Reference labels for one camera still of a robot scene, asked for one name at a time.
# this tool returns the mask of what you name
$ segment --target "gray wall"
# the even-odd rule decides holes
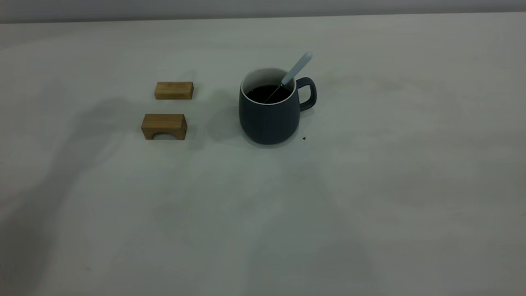
[[[0,22],[526,10],[526,0],[0,0]]]

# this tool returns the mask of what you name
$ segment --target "mug rim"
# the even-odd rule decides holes
[[[255,104],[263,105],[263,106],[273,106],[273,105],[281,104],[281,103],[285,102],[286,100],[290,99],[290,98],[294,95],[294,93],[296,92],[297,83],[296,83],[296,79],[295,79],[295,77],[292,78],[292,81],[294,82],[294,89],[292,90],[292,92],[290,93],[290,95],[289,95],[286,99],[281,100],[281,101],[279,101],[279,102],[277,102],[277,103],[272,103],[272,104],[258,103],[258,102],[256,102],[256,101],[251,100],[249,97],[247,97],[247,94],[245,94],[245,92],[243,91],[243,84],[244,84],[244,82],[245,82],[245,79],[246,79],[250,74],[252,74],[253,72],[255,72],[255,71],[260,71],[260,70],[265,70],[265,69],[281,70],[281,71],[285,72],[285,74],[287,74],[287,70],[284,70],[284,69],[281,69],[281,68],[277,68],[277,67],[261,67],[261,68],[254,69],[254,70],[248,72],[247,75],[245,75],[245,77],[243,77],[243,79],[241,80],[241,85],[239,86],[239,89],[241,90],[241,93],[243,94],[243,96],[244,96],[247,100],[249,100],[249,101],[251,101],[251,102],[253,102],[253,103],[255,103]]]

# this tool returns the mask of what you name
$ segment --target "spoon handle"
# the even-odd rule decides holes
[[[283,77],[283,79],[281,80],[281,85],[287,85],[287,83],[289,83],[294,78],[294,76],[296,76],[301,71],[301,69],[303,69],[303,67],[305,67],[305,65],[307,65],[307,63],[311,59],[312,59],[312,53],[304,54],[299,59],[299,61],[296,63],[296,65],[294,65],[294,67],[292,67],[292,69],[290,69],[289,73],[287,73],[287,75],[285,75],[285,77]]]

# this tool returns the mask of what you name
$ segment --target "coffee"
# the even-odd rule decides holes
[[[281,102],[290,96],[291,91],[284,87],[280,87],[269,98],[269,96],[276,90],[277,87],[277,85],[264,85],[256,87],[255,89],[247,93],[247,97],[257,103],[274,104]]]

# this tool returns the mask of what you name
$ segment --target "mug handle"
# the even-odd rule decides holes
[[[314,81],[312,81],[312,79],[308,77],[303,77],[296,81],[296,87],[298,89],[307,85],[310,86],[310,98],[306,102],[299,104],[300,111],[305,111],[309,108],[312,108],[312,106],[316,104],[316,97],[318,93],[316,92],[316,86],[314,85]]]

